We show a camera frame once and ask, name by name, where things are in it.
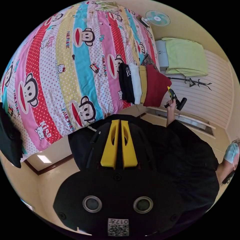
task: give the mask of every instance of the face mask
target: face mask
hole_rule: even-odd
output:
[[[238,154],[239,157],[239,147],[236,143],[232,143],[228,146],[223,158],[227,160],[229,163],[233,164],[233,160],[236,154]]]

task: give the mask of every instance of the black clothing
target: black clothing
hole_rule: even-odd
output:
[[[131,115],[112,115],[91,124],[94,129],[120,119],[139,126],[152,146],[158,172],[167,174],[185,203],[185,212],[176,225],[161,234],[170,237],[198,220],[213,205],[219,191],[215,173],[218,166],[212,148],[189,128],[174,120],[168,127],[151,124]],[[94,131],[80,129],[68,136],[71,151],[79,169]]]
[[[122,99],[128,103],[134,103],[133,83],[129,66],[125,63],[119,65],[119,84],[122,91]]]
[[[0,102],[0,150],[7,160],[17,168],[21,168],[22,144],[20,132],[14,127],[3,109],[3,103]]]
[[[177,120],[167,129],[171,129],[180,139],[184,157],[181,161],[177,158],[165,159],[161,169],[172,177],[187,203],[188,211],[206,205],[210,208],[219,191],[216,175],[218,160],[212,148]]]

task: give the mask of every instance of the white cabinet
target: white cabinet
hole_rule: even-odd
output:
[[[166,69],[169,67],[166,41],[159,40],[159,41],[156,41],[155,43],[157,48],[160,71],[166,71]]]

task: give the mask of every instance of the striped bedspread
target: striped bedspread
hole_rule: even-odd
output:
[[[0,83],[0,101],[23,140],[22,161],[63,136],[116,114],[122,100],[121,62],[140,65],[148,53],[156,65],[151,28],[137,13],[95,10],[85,1],[38,26],[12,56]]]

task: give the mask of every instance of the folded white shirt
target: folded white shirt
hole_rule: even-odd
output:
[[[139,74],[139,66],[135,65],[134,63],[130,63],[129,69],[131,71],[135,104],[140,104],[141,96],[142,96],[142,87],[141,87],[141,79]]]

